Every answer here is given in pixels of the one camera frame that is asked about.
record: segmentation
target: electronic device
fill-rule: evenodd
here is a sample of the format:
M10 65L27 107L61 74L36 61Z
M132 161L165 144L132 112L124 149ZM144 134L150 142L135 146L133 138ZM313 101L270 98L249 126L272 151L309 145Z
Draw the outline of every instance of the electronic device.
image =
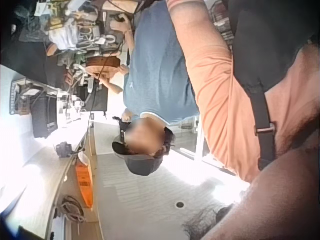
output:
M57 97L46 92L38 96L31 107L33 135L47 138L58 129Z

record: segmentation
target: black cable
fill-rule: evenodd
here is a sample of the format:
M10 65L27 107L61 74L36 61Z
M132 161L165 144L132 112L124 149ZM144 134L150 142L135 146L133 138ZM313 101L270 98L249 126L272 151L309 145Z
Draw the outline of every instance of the black cable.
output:
M100 71L100 73L99 73L99 75L98 75L98 78L97 78L98 82L100 81L101 74L103 73L103 71L104 71L104 69L105 69L105 67L106 67L106 65L107 65L107 62L108 62L108 60L110 59L111 55L112 55L113 53L116 53L117 51L119 51L119 49L120 49L120 47L121 47L122 45L123 45L123 42L119 45L119 47L118 47L116 50L112 51L112 52L110 53L110 55L107 57L107 59L104 61L103 67L102 67L102 69L101 69L101 71ZM90 110L90 114L89 114L87 130L86 130L85 138L84 138L84 144L86 144L86 141L87 141L87 136L88 136L88 132L89 132L89 126L90 126L90 119L91 119L92 111L94 110L94 106L95 106L95 101L96 101L96 95L97 95L98 86L99 86L99 83L95 85L95 89L94 89L94 93L93 93L92 106L91 106L91 110ZM84 150L84 147L85 147L85 146L83 146L77 153L82 152L82 151Z
M123 8L121 8L121 7L117 6L117 5L115 5L115 4L114 4L113 2L111 2L110 0L107 0L107 1L108 1L112 6L114 6L114 7L116 7L117 9L119 9L119 10L123 11L124 13L132 15L132 13L131 13L131 12L128 12L128 11L124 10Z

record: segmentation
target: paper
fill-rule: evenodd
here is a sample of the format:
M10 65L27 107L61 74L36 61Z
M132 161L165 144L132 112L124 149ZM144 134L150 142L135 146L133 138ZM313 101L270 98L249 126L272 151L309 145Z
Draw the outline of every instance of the paper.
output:
M50 9L47 2L37 2L36 4L34 16L41 17L42 15L50 15Z

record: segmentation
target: desk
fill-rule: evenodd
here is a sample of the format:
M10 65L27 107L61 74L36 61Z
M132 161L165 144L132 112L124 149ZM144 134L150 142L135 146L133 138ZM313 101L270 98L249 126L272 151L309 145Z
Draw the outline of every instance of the desk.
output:
M61 131L65 141L77 149L84 139L88 120L74 122ZM39 169L39 174L30 182L18 201L17 205L7 217L8 228L17 234L19 228L32 233L40 239L48 239L53 219L53 206L56 204L63 180L72 165L73 157L59 158L53 144L40 150L27 163Z

